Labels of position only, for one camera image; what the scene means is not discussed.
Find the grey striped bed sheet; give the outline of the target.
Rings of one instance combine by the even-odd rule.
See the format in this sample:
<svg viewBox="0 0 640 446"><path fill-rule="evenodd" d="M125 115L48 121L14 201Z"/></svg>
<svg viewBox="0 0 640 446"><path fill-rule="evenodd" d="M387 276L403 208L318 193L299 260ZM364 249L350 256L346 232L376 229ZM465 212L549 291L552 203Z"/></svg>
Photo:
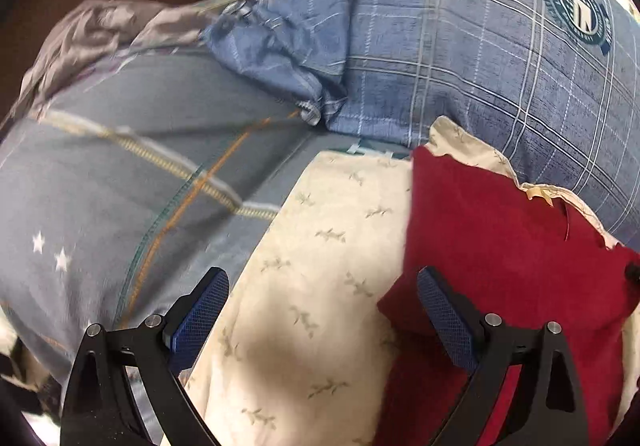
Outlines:
<svg viewBox="0 0 640 446"><path fill-rule="evenodd" d="M308 125L202 51L101 62L2 141L2 310L65 398L90 325L164 315L212 267L228 275L227 304L324 151L410 159ZM134 395L151 444L171 445L140 383Z"/></svg>

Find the grey crumpled garment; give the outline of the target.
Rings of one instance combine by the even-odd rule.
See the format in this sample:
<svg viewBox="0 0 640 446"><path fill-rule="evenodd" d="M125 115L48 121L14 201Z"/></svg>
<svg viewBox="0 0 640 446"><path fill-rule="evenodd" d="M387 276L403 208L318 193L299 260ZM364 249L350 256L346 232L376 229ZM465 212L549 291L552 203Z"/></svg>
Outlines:
<svg viewBox="0 0 640 446"><path fill-rule="evenodd" d="M58 21L1 121L6 134L33 110L42 110L86 68L119 50L192 46L224 8L221 0L168 6L148 0L85 0Z"/></svg>

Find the red fleece garment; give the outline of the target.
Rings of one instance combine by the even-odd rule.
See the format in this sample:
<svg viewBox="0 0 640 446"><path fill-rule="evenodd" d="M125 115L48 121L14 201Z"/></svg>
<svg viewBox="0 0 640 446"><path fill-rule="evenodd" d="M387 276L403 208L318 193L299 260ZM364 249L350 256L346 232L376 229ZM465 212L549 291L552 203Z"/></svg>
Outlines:
<svg viewBox="0 0 640 446"><path fill-rule="evenodd" d="M385 389L375 443L425 445L450 413L466 374L454 366L416 293L432 266L477 310L509 325L559 323L585 397L589 440L610 435L623 392L622 329L639 302L638 253L608 247L561 200L531 199L510 179L434 156L412 156L404 269L378 301L399 354Z"/></svg>

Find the cream leaf-print cloth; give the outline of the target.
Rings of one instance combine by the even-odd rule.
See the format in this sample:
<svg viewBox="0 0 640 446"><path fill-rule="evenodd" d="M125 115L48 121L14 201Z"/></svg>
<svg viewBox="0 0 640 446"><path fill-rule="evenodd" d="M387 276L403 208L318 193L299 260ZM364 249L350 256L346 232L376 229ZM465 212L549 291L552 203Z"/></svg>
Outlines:
<svg viewBox="0 0 640 446"><path fill-rule="evenodd" d="M568 203L608 247L625 246L575 193L521 181L498 149L447 117L433 123L421 147L510 177L528 198ZM324 151L298 179L186 385L222 444L378 445L399 354L396 330L378 301L404 269L412 156ZM638 388L639 302L622 338L623 392L611 433Z"/></svg>

